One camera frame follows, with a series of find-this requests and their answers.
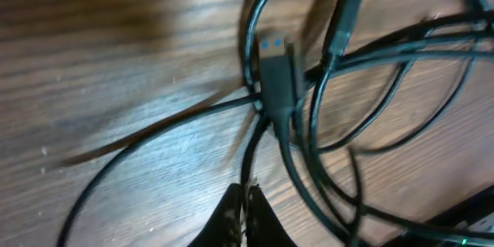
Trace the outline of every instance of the black plastic object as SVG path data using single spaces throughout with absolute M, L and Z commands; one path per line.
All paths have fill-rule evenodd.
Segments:
M 249 189 L 247 244 L 249 247 L 296 246 L 286 234 L 259 186 Z
M 357 22 L 362 0 L 338 0 L 324 37 L 323 57 L 342 56 Z
M 205 227 L 190 247 L 235 247 L 242 244 L 240 211 L 243 190 L 239 184 L 230 184 Z
M 295 44 L 272 33 L 259 38 L 259 75 L 262 107 L 273 123 L 290 115 L 303 100 L 303 65 Z
M 442 227 L 467 228 L 492 213 L 494 213 L 494 185 L 442 212 L 440 215 L 427 220 L 426 223 Z M 398 246 L 437 247 L 460 245 L 453 242 L 439 242 L 437 240 L 426 239 L 409 232 L 405 232 L 383 245 L 383 247 Z M 470 246 L 468 241 L 465 241 L 464 246 Z

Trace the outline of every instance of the wooden desk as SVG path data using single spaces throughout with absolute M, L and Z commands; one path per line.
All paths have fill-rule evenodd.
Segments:
M 316 38 L 329 12 L 327 0 L 314 1 L 271 0 L 259 27 Z M 245 94 L 236 90 L 243 4 L 0 0 L 0 245 L 53 246 L 76 196 L 111 155 L 74 167 L 60 162 L 212 96 Z M 351 48 L 461 8 L 459 0 L 365 0 Z M 320 44 L 309 51 L 310 62 Z M 419 125 L 446 98 L 461 68 L 457 62 L 418 63 L 356 144 L 381 145 Z M 321 140 L 352 127 L 392 70 L 382 66 L 331 81 Z M 399 151 L 360 159 L 368 203 L 421 220 L 494 182 L 493 76 L 492 65 L 478 64 L 459 100 L 424 136 Z M 186 245 L 228 184 L 239 179 L 249 111 L 204 118 L 148 144 L 97 190 L 69 245 Z M 328 171 L 351 188 L 345 157 L 343 151 L 325 155 Z M 259 146 L 255 172 L 297 244 L 337 245 L 300 201 L 269 135 Z M 396 232 L 370 218 L 364 226 L 362 235 L 376 244 Z

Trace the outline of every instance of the tangled cables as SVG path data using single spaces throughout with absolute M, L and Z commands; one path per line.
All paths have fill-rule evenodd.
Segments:
M 430 239 L 457 242 L 459 244 L 465 244 L 465 242 L 476 245 L 494 243 L 494 234 L 492 233 L 470 232 L 468 230 L 456 228 L 426 225 L 400 218 L 396 215 L 364 204 L 364 189 L 356 159 L 357 155 L 383 154 L 414 140 L 419 134 L 422 134 L 427 130 L 447 110 L 448 106 L 453 103 L 461 92 L 462 87 L 465 85 L 476 60 L 482 59 L 494 61 L 494 52 L 479 51 L 477 49 L 479 42 L 494 37 L 494 31 L 492 29 L 494 11 L 490 11 L 489 2 L 487 0 L 466 0 L 469 3 L 468 8 L 470 8 L 472 12 L 445 16 L 439 19 L 425 20 L 396 32 L 392 32 L 354 52 L 346 53 L 346 47 L 353 31 L 362 0 L 339 0 L 325 36 L 323 55 L 320 64 L 304 72 L 303 78 L 294 81 L 295 83 L 292 84 L 293 86 L 287 84 L 286 87 L 290 90 L 294 90 L 294 86 L 299 85 L 302 86 L 303 90 L 298 92 L 299 94 L 296 95 L 296 101 L 293 102 L 293 105 L 280 107 L 279 104 L 270 104 L 275 102 L 266 101 L 268 98 L 274 96 L 270 96 L 267 93 L 268 90 L 265 90 L 265 88 L 269 89 L 270 85 L 267 80 L 264 80 L 263 83 L 263 73 L 260 74 L 261 91 L 258 92 L 256 90 L 258 74 L 252 66 L 253 63 L 259 62 L 259 47 L 256 45 L 256 43 L 259 42 L 259 38 L 256 37 L 255 30 L 259 16 L 267 1 L 268 0 L 254 1 L 245 30 L 242 33 L 242 42 L 239 45 L 245 87 L 247 88 L 249 95 L 237 100 L 181 114 L 179 117 L 173 118 L 173 120 L 168 121 L 166 124 L 157 124 L 152 128 L 149 128 L 147 132 L 141 133 L 138 140 L 135 140 L 132 144 L 128 144 L 119 154 L 111 159 L 83 190 L 67 216 L 63 229 L 60 232 L 57 246 L 62 247 L 66 245 L 76 216 L 79 214 L 98 184 L 119 163 L 124 161 L 125 158 L 129 157 L 139 147 L 163 133 L 173 130 L 175 127 L 189 123 L 200 117 L 220 113 L 224 110 L 248 103 L 258 103 L 256 107 L 258 108 L 259 118 L 245 150 L 242 162 L 241 185 L 246 186 L 249 183 L 255 149 L 262 135 L 267 131 L 270 124 L 272 124 L 279 141 L 283 163 L 285 164 L 286 170 L 295 185 L 296 190 L 312 213 L 323 223 L 327 230 L 333 233 L 341 242 L 344 242 L 346 246 L 370 245 L 358 236 L 360 220 L 363 215 L 374 216 L 375 218 L 397 225 L 409 232 Z M 470 25 L 471 31 L 449 32 L 440 35 L 433 34 L 433 32 L 438 29 L 457 25 Z M 429 46 L 448 46 L 459 42 L 470 42 L 471 49 L 424 50 Z M 457 87 L 435 114 L 421 126 L 403 136 L 400 140 L 383 147 L 377 149 L 348 147 L 350 162 L 354 173 L 355 187 L 357 189 L 355 196 L 350 196 L 337 185 L 323 166 L 321 154 L 348 146 L 355 137 L 368 127 L 390 103 L 392 97 L 398 90 L 401 81 L 404 79 L 404 76 L 409 72 L 416 60 L 444 60 L 458 58 L 462 58 L 462 61 L 467 63 L 465 71 L 459 80 Z M 389 90 L 381 98 L 381 101 L 374 110 L 369 113 L 355 129 L 343 136 L 343 138 L 336 143 L 322 147 L 319 146 L 316 136 L 318 118 L 322 95 L 324 94 L 328 81 L 343 74 L 392 63 L 397 64 L 394 82 L 390 85 Z M 309 124 L 308 130 L 306 130 L 303 120 L 303 104 L 305 103 L 305 93 L 312 88 L 313 92 L 310 101 Z M 311 180 L 315 185 L 319 196 L 323 199 L 323 203 L 334 218 L 329 217 L 317 204 L 297 172 L 290 151 L 290 128 L 294 129 L 296 146 L 303 155 L 303 161 L 310 174 Z M 336 195 L 343 199 L 348 205 L 355 207 L 354 217 L 351 221 L 346 220 L 336 205 L 330 200 L 329 192 L 336 193 Z

